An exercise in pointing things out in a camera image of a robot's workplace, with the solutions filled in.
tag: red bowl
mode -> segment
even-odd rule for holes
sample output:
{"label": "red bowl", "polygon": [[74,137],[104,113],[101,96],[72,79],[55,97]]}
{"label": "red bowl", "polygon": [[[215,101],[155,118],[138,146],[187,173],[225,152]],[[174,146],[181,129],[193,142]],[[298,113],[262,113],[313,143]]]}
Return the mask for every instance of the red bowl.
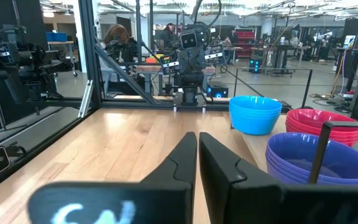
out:
{"label": "red bowl", "polygon": [[[316,134],[316,133],[311,133],[307,130],[301,129],[301,128],[297,128],[294,127],[293,125],[291,125],[290,123],[286,122],[285,123],[285,127],[286,128],[290,128],[292,130],[292,132],[298,132],[298,133],[306,133],[306,134],[314,134],[319,136],[320,133]],[[349,136],[340,136],[340,137],[336,137],[333,136],[332,134],[329,135],[329,138],[334,140],[334,141],[339,141],[339,142],[357,142],[358,141],[358,136],[354,136],[354,137],[349,137]]]}
{"label": "red bowl", "polygon": [[[295,109],[287,113],[287,119],[292,119],[296,124],[306,129],[321,131],[325,121],[353,121],[354,119],[347,116],[333,113],[330,111],[312,110],[312,109]],[[358,128],[333,128],[333,134],[357,134]]]}
{"label": "red bowl", "polygon": [[[303,133],[309,133],[309,134],[315,134],[315,135],[320,135],[321,130],[320,131],[313,131],[310,128],[306,129],[303,128],[297,124],[295,124],[292,120],[290,119],[286,119],[285,123],[291,125],[291,127],[296,128],[297,130],[300,130]],[[358,139],[358,134],[349,134],[349,133],[344,133],[344,134],[333,134],[333,132],[330,133],[329,135],[330,138],[333,139]]]}

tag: long hair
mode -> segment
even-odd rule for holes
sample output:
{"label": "long hair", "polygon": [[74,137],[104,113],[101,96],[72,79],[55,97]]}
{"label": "long hair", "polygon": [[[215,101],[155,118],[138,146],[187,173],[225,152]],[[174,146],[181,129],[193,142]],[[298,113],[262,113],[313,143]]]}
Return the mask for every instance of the long hair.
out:
{"label": "long hair", "polygon": [[103,42],[105,44],[110,43],[112,40],[116,39],[116,37],[120,38],[121,43],[126,43],[129,39],[129,34],[127,29],[120,24],[116,24],[111,26],[104,36]]}
{"label": "long hair", "polygon": [[171,29],[169,29],[169,26],[173,26],[173,24],[172,23],[168,23],[167,24],[167,26],[164,28],[164,30],[163,31],[169,31],[170,33],[173,33],[173,31],[171,30]]}

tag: ceiling light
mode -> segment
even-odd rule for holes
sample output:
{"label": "ceiling light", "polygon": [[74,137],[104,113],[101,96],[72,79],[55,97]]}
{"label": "ceiling light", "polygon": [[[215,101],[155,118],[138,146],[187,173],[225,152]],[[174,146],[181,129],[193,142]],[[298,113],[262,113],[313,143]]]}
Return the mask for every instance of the ceiling light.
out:
{"label": "ceiling light", "polygon": [[53,12],[44,12],[44,17],[53,18],[55,17],[55,14]]}

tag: lab floor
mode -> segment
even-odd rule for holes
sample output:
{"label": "lab floor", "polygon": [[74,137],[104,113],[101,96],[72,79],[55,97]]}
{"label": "lab floor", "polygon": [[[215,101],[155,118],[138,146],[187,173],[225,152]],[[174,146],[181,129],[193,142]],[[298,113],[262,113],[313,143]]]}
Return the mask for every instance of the lab floor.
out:
{"label": "lab floor", "polygon": [[[313,69],[313,75],[309,88],[309,95],[313,93],[329,94],[333,89],[333,83],[335,78],[335,73],[332,71],[334,61],[327,61],[324,63],[319,62],[306,62],[302,61],[300,66],[297,60],[288,61],[288,68],[307,68]],[[230,65],[229,71],[233,74],[236,74],[236,67],[247,67],[248,60],[240,60],[236,65]],[[57,81],[57,90],[63,96],[66,97],[81,97],[86,84],[86,74],[78,72],[78,77],[73,77],[71,72],[60,73],[56,79]],[[253,74],[247,71],[239,70],[238,77],[240,80],[237,81],[236,96],[238,95],[255,95],[255,91],[260,94],[269,97],[275,98],[278,100],[283,100],[292,105],[293,108],[299,108],[302,104],[303,95],[305,92],[306,82],[308,79],[308,70],[297,70],[292,77],[289,75],[279,75],[273,77],[271,75]],[[220,75],[220,78],[212,78],[212,82],[223,82],[229,88],[229,97],[234,96],[234,84],[235,77],[230,73],[226,72],[221,74],[219,67],[217,67],[217,75]],[[157,92],[158,87],[158,78],[154,80],[154,91]],[[342,86],[342,76],[339,76],[336,83],[336,90],[340,91]],[[333,106],[329,105],[318,105],[313,102],[315,98],[310,96],[307,97],[306,106],[311,106],[319,110],[328,110],[335,111]]]}

